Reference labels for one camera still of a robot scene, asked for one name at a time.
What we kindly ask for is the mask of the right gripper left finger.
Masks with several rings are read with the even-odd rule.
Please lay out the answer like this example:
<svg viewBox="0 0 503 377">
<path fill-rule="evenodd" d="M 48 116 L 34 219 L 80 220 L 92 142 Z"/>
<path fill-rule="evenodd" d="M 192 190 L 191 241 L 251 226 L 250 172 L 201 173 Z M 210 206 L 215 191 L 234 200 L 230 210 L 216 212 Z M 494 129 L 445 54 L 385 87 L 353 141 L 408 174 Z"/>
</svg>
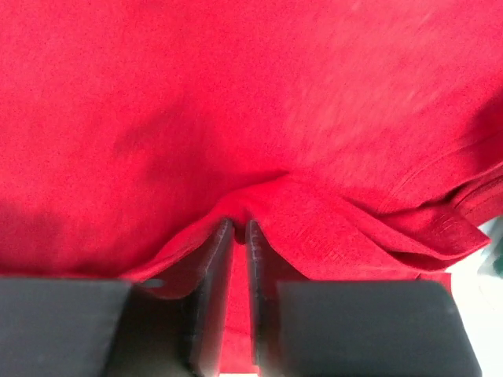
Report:
<svg viewBox="0 0 503 377">
<path fill-rule="evenodd" d="M 220 222 L 195 251 L 133 292 L 140 323 L 135 376 L 217 376 L 225 322 L 233 223 Z"/>
</svg>

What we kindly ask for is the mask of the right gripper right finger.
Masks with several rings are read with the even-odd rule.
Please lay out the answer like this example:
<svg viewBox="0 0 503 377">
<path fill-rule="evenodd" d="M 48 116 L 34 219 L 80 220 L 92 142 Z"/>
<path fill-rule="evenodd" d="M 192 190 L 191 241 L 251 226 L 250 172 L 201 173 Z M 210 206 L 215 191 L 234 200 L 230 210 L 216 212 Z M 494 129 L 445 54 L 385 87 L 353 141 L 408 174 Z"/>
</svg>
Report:
<svg viewBox="0 0 503 377">
<path fill-rule="evenodd" d="M 252 358 L 260 376 L 281 376 L 279 347 L 280 299 L 277 284 L 308 278 L 270 245 L 259 223 L 251 220 L 245 231 L 251 310 Z"/>
</svg>

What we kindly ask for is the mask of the dark red t-shirt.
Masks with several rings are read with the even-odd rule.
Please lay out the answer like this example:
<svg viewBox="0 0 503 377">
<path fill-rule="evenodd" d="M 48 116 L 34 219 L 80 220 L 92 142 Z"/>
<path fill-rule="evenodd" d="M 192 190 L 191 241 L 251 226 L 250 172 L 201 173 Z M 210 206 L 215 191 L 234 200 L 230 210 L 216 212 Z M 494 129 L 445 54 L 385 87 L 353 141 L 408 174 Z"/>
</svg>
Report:
<svg viewBox="0 0 503 377">
<path fill-rule="evenodd" d="M 502 212 L 499 1 L 4 1 L 1 274 L 142 281 L 223 218 L 443 280 Z"/>
</svg>

